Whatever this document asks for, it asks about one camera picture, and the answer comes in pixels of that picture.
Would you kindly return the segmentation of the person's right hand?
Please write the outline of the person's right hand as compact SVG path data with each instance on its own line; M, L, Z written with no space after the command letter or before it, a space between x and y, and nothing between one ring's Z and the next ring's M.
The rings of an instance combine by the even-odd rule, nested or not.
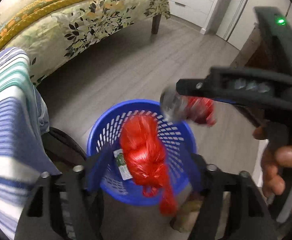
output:
M283 146L275 152L266 147L261 159L262 192L265 197L283 194L285 181L280 175L282 167L292 168L292 146Z

